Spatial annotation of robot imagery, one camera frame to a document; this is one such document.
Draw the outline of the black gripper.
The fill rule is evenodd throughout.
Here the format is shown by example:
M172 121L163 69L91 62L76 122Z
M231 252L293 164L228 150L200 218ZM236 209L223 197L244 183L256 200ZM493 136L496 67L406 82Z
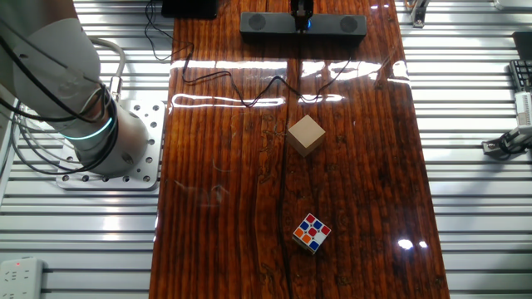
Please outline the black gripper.
M291 0L290 9L294 18L296 31L307 31L310 28L310 20L308 17L313 15L313 0ZM302 16L304 18L300 25L300 17Z

